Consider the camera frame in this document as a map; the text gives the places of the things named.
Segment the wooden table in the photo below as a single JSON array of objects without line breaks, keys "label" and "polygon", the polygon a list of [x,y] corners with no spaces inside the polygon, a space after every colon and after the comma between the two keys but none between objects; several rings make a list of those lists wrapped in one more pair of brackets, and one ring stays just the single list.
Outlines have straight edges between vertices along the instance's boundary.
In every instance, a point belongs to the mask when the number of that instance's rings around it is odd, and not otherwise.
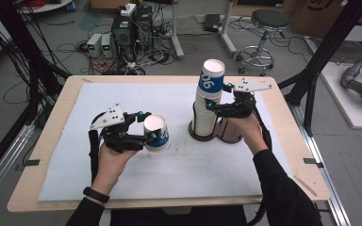
[{"label": "wooden table", "polygon": [[[238,83],[240,76],[226,76],[224,82]],[[330,198],[329,190],[315,164],[306,164],[304,158],[312,158],[293,119],[284,97],[275,81],[270,77],[249,77],[251,80],[266,82],[272,89],[263,91],[273,126],[285,151],[293,179],[313,202]],[[91,76],[74,75],[68,78],[63,91],[46,123],[30,159],[40,159],[38,166],[26,167],[8,202],[10,212],[48,210],[72,210],[78,202],[39,202],[38,197],[45,179],[47,168],[60,139],[61,132],[73,109],[78,93],[84,83],[192,83],[197,84],[199,76]],[[196,206],[219,204],[259,203],[259,198],[193,198],[167,200],[110,201],[107,208],[139,208],[164,206]]]}]

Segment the stacked paper cups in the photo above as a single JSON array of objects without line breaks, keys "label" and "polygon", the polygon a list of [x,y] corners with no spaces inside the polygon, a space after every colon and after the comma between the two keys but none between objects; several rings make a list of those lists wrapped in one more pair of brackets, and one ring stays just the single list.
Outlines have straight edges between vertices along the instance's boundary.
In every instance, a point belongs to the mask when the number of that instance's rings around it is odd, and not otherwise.
[{"label": "stacked paper cups", "polygon": [[195,117],[192,121],[192,130],[195,135],[206,137],[211,135],[216,123],[214,112],[206,109],[206,99],[219,103],[222,98],[222,84],[224,80],[224,64],[218,59],[205,61],[198,88],[196,89]]}]

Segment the blue label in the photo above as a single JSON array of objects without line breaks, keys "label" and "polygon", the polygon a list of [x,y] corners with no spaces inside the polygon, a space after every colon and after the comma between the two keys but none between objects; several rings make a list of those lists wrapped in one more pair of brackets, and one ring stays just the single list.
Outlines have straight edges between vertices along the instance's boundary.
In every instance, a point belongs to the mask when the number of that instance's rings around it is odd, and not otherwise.
[{"label": "blue label", "polygon": [[166,128],[164,133],[160,134],[160,138],[158,139],[158,141],[149,143],[148,145],[151,147],[158,148],[158,147],[165,145],[168,140],[169,140],[169,132],[167,131],[167,128]]},{"label": "blue label", "polygon": [[224,75],[220,77],[210,77],[209,75],[201,72],[198,86],[205,92],[216,93],[222,90],[223,81]]}]

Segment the black wristband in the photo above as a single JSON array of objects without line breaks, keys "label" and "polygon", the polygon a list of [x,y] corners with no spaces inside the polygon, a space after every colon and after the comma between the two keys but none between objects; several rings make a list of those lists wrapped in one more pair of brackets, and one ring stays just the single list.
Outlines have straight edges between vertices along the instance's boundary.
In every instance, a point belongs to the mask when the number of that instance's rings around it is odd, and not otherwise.
[{"label": "black wristband", "polygon": [[89,186],[85,187],[84,191],[82,192],[84,195],[91,197],[99,202],[103,202],[106,203],[108,202],[108,199],[110,198],[107,195],[104,195],[100,192],[97,192],[95,190],[93,190],[92,188],[90,188]]}]

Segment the wrist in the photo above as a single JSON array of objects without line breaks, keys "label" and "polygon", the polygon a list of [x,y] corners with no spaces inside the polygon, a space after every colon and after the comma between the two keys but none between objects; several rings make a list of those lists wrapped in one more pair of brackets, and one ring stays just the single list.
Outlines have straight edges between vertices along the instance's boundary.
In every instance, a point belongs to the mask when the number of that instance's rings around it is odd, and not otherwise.
[{"label": "wrist", "polygon": [[105,203],[107,203],[110,198],[108,195],[102,194],[101,192],[88,186],[85,187],[83,194],[86,195],[87,199],[100,205],[105,205]]},{"label": "wrist", "polygon": [[96,176],[95,180],[93,181],[90,188],[104,194],[109,195],[110,191],[113,189],[113,187],[116,185],[118,181],[118,178],[108,179],[108,178],[102,178],[99,176],[99,174]]},{"label": "wrist", "polygon": [[252,131],[244,138],[245,138],[245,143],[248,145],[253,155],[259,153],[260,151],[268,149],[267,144],[264,141],[263,137],[261,136],[260,132]]}]

